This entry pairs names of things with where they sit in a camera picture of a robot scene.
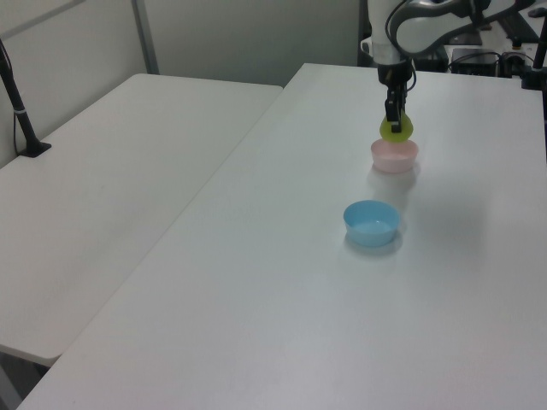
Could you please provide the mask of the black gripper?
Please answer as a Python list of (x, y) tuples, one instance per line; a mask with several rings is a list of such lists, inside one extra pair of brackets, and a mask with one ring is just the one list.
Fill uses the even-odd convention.
[(408, 82), (413, 78), (413, 69), (411, 60), (403, 60), (396, 64), (379, 64), (377, 66), (379, 82), (388, 87), (385, 100), (385, 117), (391, 123), (392, 132), (402, 131)]

